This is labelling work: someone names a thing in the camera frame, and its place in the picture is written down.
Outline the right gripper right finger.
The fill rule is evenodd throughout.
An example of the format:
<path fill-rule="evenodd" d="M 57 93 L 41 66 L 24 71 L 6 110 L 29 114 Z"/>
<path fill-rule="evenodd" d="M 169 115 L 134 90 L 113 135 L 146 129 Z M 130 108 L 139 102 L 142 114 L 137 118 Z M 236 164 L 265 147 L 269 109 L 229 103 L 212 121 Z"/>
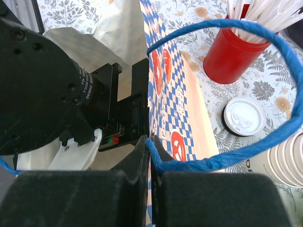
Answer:
<path fill-rule="evenodd" d="M 151 221 L 157 227 L 288 227 L 264 175 L 168 172 L 151 167 Z"/>

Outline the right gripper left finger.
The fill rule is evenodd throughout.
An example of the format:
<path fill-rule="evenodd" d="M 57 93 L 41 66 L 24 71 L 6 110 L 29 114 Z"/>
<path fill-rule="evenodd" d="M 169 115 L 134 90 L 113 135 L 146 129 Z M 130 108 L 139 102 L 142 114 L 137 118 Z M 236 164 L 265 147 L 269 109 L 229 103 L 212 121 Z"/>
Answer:
<path fill-rule="evenodd" d="M 0 205 L 3 227 L 143 227 L 147 136 L 108 171 L 33 171 L 16 178 Z"/>

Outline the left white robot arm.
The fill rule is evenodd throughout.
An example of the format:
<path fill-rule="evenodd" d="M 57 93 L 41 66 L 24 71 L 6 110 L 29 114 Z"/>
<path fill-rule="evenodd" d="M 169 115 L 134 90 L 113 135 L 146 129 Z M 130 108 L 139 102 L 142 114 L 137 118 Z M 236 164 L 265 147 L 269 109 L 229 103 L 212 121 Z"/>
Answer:
<path fill-rule="evenodd" d="M 122 67 L 105 64 L 88 73 L 59 46 L 10 20 L 0 21 L 0 153 L 14 155 L 59 138 L 89 143 L 94 131 L 118 145 L 149 133 L 148 60 L 135 65 L 132 94 L 117 99 Z"/>

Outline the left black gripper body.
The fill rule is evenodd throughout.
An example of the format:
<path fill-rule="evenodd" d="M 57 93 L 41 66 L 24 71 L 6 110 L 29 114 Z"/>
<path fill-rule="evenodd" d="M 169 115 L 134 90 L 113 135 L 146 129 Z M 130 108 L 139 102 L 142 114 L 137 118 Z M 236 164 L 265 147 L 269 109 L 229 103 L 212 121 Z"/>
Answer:
<path fill-rule="evenodd" d="M 118 100 L 118 82 L 122 67 L 118 63 L 105 64 L 92 73 L 101 83 L 101 110 L 92 115 L 95 126 L 103 132 L 100 152 L 127 144 L 135 145 L 142 135 L 150 134 L 147 106 L 149 60 L 131 67 L 131 93 Z"/>

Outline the blue checkered paper bag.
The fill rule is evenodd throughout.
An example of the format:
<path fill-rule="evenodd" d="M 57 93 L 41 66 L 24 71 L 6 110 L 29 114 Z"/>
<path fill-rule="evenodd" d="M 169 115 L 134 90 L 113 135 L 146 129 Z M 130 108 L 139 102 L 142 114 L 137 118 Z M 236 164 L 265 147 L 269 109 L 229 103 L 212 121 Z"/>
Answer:
<path fill-rule="evenodd" d="M 73 27 L 44 30 L 38 34 L 59 46 L 88 73 L 108 63 L 121 65 L 118 100 L 131 93 L 131 67 L 145 58 L 149 60 L 147 106 L 150 134 L 146 135 L 145 141 L 149 152 L 145 226 L 153 226 L 152 166 L 160 174 L 224 173 L 224 168 L 234 168 L 244 158 L 282 142 L 297 131 L 303 122 L 303 94 L 298 93 L 290 120 L 267 134 L 265 139 L 251 146 L 220 152 L 204 93 L 175 40 L 208 28 L 216 28 L 219 32 L 221 28 L 229 28 L 230 23 L 225 18 L 206 19 L 169 32 L 152 11 L 149 0 L 117 2 L 117 6 L 109 6 L 105 20 L 97 22 L 91 34 L 83 34 Z M 0 3 L 0 19 L 21 24 L 4 1 Z M 17 167 L 9 171 L 17 177 L 33 171 L 59 171 L 48 170 L 48 167 L 60 146 L 65 147 L 67 143 L 56 138 L 41 148 L 15 154 L 18 157 Z M 98 150 L 92 165 L 87 170 L 79 171 L 108 171 L 128 156 L 136 144 L 104 152 Z"/>

